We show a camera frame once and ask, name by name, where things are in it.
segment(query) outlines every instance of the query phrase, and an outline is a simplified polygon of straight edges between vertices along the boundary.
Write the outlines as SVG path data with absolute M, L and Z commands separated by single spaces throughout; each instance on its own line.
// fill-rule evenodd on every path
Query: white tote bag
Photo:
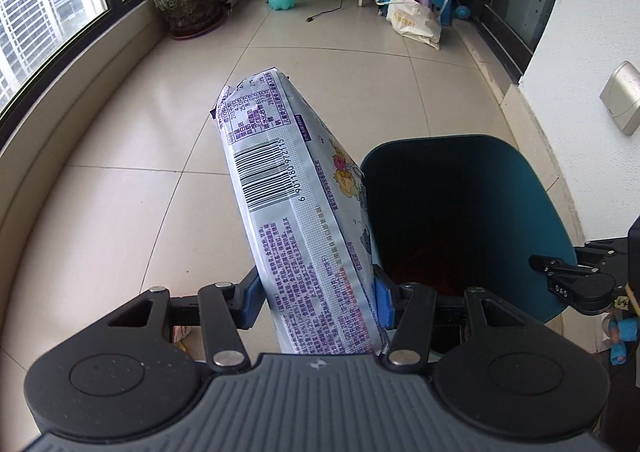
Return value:
M 406 38 L 425 42 L 436 50 L 440 49 L 440 14 L 448 2 L 449 0 L 444 0 L 442 8 L 433 12 L 414 0 L 390 0 L 389 3 L 376 0 L 377 5 L 388 5 L 386 20 L 396 32 Z

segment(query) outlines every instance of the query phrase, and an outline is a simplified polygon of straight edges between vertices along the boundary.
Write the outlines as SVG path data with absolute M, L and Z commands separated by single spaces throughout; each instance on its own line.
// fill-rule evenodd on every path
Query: trash bin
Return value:
M 529 256 L 576 264 L 571 241 L 508 143 L 483 135 L 398 140 L 372 150 L 362 172 L 374 262 L 395 283 L 441 295 L 482 286 L 541 322 L 566 307 Z

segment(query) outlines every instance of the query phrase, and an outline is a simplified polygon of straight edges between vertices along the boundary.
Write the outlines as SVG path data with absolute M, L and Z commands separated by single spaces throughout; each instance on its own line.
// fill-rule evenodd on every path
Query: large ceramic planter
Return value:
M 154 0 L 175 37 L 193 36 L 220 20 L 220 0 Z

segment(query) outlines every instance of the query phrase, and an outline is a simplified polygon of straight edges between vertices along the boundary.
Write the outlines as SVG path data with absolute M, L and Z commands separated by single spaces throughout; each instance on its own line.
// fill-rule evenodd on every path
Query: snack package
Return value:
M 283 353 L 379 353 L 362 173 L 272 68 L 211 112 Z

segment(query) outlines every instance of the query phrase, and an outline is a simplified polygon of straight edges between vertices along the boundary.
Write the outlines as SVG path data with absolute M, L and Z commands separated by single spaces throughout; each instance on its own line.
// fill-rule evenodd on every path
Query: wall-mounted socket cover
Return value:
M 625 60 L 609 77 L 600 100 L 625 135 L 640 125 L 640 72 Z

